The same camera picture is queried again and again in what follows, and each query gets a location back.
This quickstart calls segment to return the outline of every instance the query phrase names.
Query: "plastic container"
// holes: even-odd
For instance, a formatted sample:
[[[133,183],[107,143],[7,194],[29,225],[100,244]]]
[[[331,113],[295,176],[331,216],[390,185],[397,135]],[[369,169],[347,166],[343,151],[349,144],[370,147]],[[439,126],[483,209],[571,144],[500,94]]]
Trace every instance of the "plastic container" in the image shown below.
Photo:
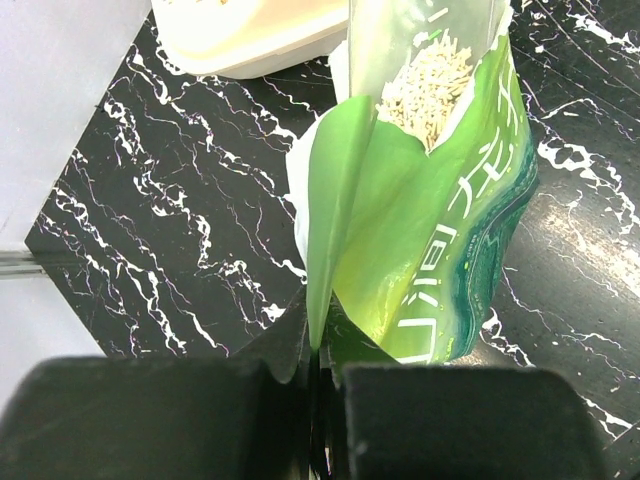
[[[256,78],[328,55],[348,0],[152,0],[169,60],[194,75]]]

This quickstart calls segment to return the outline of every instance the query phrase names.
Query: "green bag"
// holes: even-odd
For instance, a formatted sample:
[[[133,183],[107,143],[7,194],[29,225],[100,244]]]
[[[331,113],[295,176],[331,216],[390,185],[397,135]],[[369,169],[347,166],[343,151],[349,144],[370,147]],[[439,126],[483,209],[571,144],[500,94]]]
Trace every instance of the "green bag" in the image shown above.
[[[397,361],[444,362],[473,348],[537,185],[537,164],[511,56],[508,1],[421,0],[418,14],[410,3],[418,4],[352,2],[351,97],[316,125],[308,249],[300,249],[314,349],[335,291],[349,319]],[[375,5],[382,7],[372,13]],[[427,155],[416,137],[377,120],[374,105],[384,83],[415,57],[416,33],[445,28],[471,47],[476,66]]]

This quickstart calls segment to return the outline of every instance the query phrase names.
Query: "black marble surface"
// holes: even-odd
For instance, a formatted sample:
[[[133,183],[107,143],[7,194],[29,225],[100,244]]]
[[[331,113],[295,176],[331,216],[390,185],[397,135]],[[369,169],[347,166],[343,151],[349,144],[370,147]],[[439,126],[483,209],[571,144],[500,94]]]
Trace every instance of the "black marble surface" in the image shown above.
[[[524,0],[512,30],[541,186],[471,361],[549,368],[610,478],[640,470],[638,0]],[[326,59],[183,74],[150,19],[27,238],[109,355],[228,355],[305,280],[284,156],[334,102]]]

